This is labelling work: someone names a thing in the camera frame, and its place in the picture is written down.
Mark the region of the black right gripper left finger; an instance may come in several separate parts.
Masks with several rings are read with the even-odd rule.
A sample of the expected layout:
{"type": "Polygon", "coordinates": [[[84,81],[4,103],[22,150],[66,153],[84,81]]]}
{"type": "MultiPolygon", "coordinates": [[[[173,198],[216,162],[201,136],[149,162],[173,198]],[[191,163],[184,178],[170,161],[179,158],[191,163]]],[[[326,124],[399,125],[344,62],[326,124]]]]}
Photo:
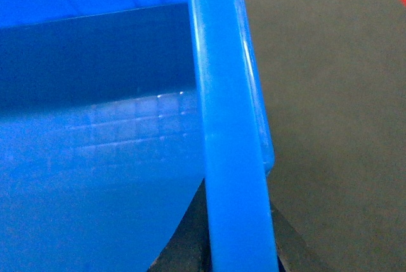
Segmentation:
{"type": "Polygon", "coordinates": [[[174,234],[148,270],[212,270],[205,181],[199,185],[174,234]]]}

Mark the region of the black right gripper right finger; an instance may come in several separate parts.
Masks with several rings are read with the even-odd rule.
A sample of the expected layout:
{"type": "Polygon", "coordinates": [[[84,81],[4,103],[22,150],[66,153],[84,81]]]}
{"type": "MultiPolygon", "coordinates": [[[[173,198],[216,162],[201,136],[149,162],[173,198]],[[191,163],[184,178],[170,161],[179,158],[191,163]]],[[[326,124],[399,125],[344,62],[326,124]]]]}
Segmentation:
{"type": "Polygon", "coordinates": [[[284,271],[320,271],[320,259],[284,215],[272,205],[278,259],[284,271]]]}

